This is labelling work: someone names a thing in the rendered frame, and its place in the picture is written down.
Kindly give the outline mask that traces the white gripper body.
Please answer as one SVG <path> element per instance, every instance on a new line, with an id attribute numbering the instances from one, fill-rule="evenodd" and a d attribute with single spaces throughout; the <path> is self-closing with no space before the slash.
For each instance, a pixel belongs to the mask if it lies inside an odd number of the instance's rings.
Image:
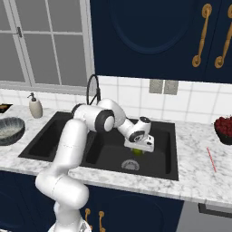
<path id="1" fill-rule="evenodd" d="M 154 138 L 149 135 L 146 140 L 140 140 L 138 142 L 129 142 L 128 140 L 125 140 L 124 146 L 130 149 L 153 152 L 154 151 Z"/>

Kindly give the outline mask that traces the black sink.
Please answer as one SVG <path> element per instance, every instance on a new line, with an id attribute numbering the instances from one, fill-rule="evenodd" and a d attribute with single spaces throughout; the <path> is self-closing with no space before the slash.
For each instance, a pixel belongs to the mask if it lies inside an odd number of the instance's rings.
<path id="1" fill-rule="evenodd" d="M 52 162 L 63 127 L 71 117 L 69 112 L 56 112 L 20 156 Z M 82 165 L 86 168 L 177 180 L 179 171 L 175 125 L 154 121 L 150 135 L 155 140 L 154 151 L 136 155 L 124 146 L 124 138 L 116 129 L 106 133 L 90 132 Z"/>

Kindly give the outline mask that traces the navy base cupboard door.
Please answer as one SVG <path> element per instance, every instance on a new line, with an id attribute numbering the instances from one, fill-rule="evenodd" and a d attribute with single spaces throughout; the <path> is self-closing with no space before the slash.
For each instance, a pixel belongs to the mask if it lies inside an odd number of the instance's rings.
<path id="1" fill-rule="evenodd" d="M 176 232 L 184 201 L 88 185 L 92 232 Z"/>
<path id="2" fill-rule="evenodd" d="M 0 170 L 0 230 L 47 232 L 54 201 L 35 187 L 35 176 Z"/>

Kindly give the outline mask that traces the black bowl of red fruit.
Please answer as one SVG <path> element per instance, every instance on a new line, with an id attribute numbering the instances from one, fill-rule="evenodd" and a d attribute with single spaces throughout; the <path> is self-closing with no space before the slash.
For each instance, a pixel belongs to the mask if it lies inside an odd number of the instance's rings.
<path id="1" fill-rule="evenodd" d="M 214 129 L 223 144 L 232 145 L 232 116 L 216 119 Z"/>

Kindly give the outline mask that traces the grey patterned bowl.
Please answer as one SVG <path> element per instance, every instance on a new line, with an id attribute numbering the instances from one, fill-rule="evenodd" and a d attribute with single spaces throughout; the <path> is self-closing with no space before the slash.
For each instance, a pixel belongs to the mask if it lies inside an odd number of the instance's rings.
<path id="1" fill-rule="evenodd" d="M 0 119 L 0 146 L 8 146 L 18 142 L 24 135 L 25 123 L 17 117 Z"/>

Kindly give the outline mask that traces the thin red stick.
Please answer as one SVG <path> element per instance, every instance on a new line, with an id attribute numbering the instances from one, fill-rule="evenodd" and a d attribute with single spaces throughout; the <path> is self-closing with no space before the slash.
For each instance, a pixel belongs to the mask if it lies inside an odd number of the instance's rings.
<path id="1" fill-rule="evenodd" d="M 211 153 L 210 153 L 209 147 L 207 147 L 207 151 L 208 151 L 208 155 L 209 155 L 209 158 L 210 158 L 210 161 L 211 161 L 212 168 L 213 168 L 214 172 L 217 173 L 217 169 L 216 169 L 214 160 L 213 160 L 213 158 L 212 158 L 212 155 L 211 155 Z"/>

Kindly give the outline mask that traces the black tap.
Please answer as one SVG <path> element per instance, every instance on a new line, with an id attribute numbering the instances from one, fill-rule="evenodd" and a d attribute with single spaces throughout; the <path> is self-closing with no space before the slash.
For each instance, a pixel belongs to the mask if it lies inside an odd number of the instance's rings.
<path id="1" fill-rule="evenodd" d="M 93 78 L 96 81 L 96 93 L 95 93 L 94 97 L 92 98 L 92 100 L 89 101 L 90 85 L 91 85 L 91 81 Z M 86 89 L 86 103 L 87 103 L 87 105 L 92 105 L 92 103 L 95 99 L 97 100 L 97 103 L 99 103 L 99 101 L 101 100 L 101 89 L 100 89 L 98 76 L 96 74 L 92 74 L 89 78 L 89 81 L 87 82 L 87 89 Z"/>

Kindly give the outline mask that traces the grey dishwasher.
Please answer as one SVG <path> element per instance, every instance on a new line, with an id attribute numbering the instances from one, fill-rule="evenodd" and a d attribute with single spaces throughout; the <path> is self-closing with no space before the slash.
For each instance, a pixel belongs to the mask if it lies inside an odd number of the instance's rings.
<path id="1" fill-rule="evenodd" d="M 207 209 L 232 213 L 232 208 L 205 204 Z M 186 201 L 176 232 L 232 232 L 232 218 L 202 214 L 198 203 Z"/>

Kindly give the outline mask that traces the beige soap dispenser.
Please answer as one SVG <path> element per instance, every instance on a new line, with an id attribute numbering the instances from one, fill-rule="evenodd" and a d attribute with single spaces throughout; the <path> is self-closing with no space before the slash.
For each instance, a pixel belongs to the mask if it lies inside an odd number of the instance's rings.
<path id="1" fill-rule="evenodd" d="M 29 110 L 32 114 L 32 116 L 35 119 L 39 119 L 43 117 L 43 107 L 41 102 L 34 96 L 34 93 L 31 92 L 29 95 L 30 101 L 29 101 Z"/>

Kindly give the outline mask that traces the white-framed window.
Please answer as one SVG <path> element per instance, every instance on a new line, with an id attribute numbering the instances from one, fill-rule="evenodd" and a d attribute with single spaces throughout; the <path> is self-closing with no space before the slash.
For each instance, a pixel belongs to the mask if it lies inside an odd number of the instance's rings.
<path id="1" fill-rule="evenodd" d="M 86 0 L 0 0 L 0 88 L 84 95 L 94 73 Z"/>

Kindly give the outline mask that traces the grey wall socket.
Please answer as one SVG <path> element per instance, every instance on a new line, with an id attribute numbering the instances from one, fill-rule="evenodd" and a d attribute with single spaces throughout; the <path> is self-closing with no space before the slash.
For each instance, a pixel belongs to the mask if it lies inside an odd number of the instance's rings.
<path id="1" fill-rule="evenodd" d="M 150 79 L 150 93 L 162 94 L 163 81 L 158 79 Z"/>
<path id="2" fill-rule="evenodd" d="M 164 85 L 164 93 L 169 95 L 176 95 L 178 93 L 178 87 L 178 81 L 166 80 Z"/>

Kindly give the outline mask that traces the navy wall cupboard door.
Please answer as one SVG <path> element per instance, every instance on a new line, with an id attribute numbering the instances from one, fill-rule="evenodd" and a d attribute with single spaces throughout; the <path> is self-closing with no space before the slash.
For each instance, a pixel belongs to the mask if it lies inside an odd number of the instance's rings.
<path id="1" fill-rule="evenodd" d="M 212 4 L 201 65 L 192 66 Z M 98 75 L 178 81 L 204 79 L 221 0 L 90 0 Z"/>
<path id="2" fill-rule="evenodd" d="M 223 53 L 227 30 L 231 22 L 231 19 L 227 17 L 227 8 L 231 4 L 232 0 L 222 0 L 220 6 L 213 42 L 208 57 L 206 69 L 207 82 L 232 83 L 232 37 L 223 66 L 219 69 L 215 67 L 216 58 Z"/>

